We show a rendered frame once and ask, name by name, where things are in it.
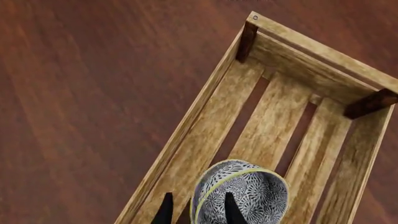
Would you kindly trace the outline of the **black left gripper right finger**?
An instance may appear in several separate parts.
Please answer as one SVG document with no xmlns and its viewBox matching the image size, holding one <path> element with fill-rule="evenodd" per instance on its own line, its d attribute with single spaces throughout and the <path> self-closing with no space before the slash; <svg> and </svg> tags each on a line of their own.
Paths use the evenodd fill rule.
<svg viewBox="0 0 398 224">
<path fill-rule="evenodd" d="M 246 220 L 231 192 L 227 192 L 225 195 L 224 208 L 227 224 L 246 224 Z"/>
</svg>

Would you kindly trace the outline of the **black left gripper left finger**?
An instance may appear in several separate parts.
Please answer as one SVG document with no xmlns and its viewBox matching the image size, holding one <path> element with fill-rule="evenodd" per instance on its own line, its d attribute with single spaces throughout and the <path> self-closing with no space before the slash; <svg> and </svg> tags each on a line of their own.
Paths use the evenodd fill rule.
<svg viewBox="0 0 398 224">
<path fill-rule="evenodd" d="M 151 224 L 172 224 L 173 210 L 173 194 L 172 192 L 167 192 Z"/>
</svg>

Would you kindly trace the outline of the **wooden slat tray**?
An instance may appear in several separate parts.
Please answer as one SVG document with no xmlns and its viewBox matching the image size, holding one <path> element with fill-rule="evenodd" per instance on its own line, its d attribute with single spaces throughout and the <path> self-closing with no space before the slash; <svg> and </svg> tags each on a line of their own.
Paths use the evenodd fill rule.
<svg viewBox="0 0 398 224">
<path fill-rule="evenodd" d="M 149 224 L 164 194 L 179 217 L 258 81 L 269 81 L 230 152 L 275 169 L 308 104 L 317 106 L 286 181 L 280 224 L 352 224 L 398 103 L 398 79 L 256 12 L 114 224 Z"/>
</svg>

